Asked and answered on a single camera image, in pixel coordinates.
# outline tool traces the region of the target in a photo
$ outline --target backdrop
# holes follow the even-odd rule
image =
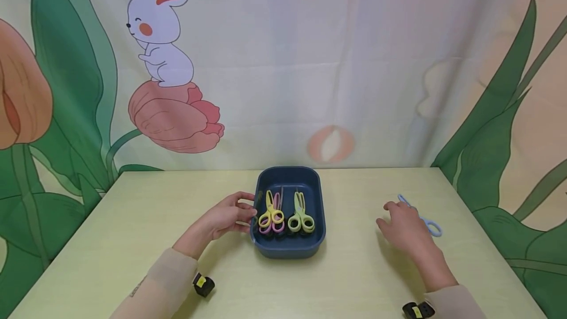
[[[564,0],[0,0],[0,318],[125,170],[437,166],[550,318]]]

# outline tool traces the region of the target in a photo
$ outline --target rabbit cheek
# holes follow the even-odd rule
[[[140,24],[138,29],[140,30],[140,32],[144,36],[151,36],[152,33],[154,32],[152,27],[148,24],[145,24],[145,23]]]

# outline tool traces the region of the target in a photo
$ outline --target blue tray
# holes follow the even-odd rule
[[[325,212],[322,206],[321,180],[315,170],[305,166],[275,166],[262,171],[256,185],[254,208],[258,216],[266,211],[265,195],[268,190],[276,193],[283,186],[282,211],[286,222],[286,232],[282,235],[266,237],[258,231],[253,222],[250,228],[252,241],[267,258],[305,259],[317,252],[325,238]],[[287,219],[295,212],[295,189],[303,192],[308,215],[315,220],[315,230],[311,234],[291,235],[287,229]]]

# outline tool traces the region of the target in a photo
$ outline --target yellow label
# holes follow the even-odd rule
[[[197,286],[203,287],[203,285],[207,282],[207,279],[204,276],[201,276],[200,279],[197,280]]]
[[[419,310],[418,307],[414,307],[413,312],[415,313],[416,318],[423,318],[424,317],[424,316],[421,315],[421,311]]]

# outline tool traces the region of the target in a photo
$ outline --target beige sleeve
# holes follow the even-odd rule
[[[426,293],[425,300],[435,310],[435,319],[486,319],[467,287],[458,285]]]
[[[167,249],[111,319],[170,319],[187,298],[197,275],[197,260]]]

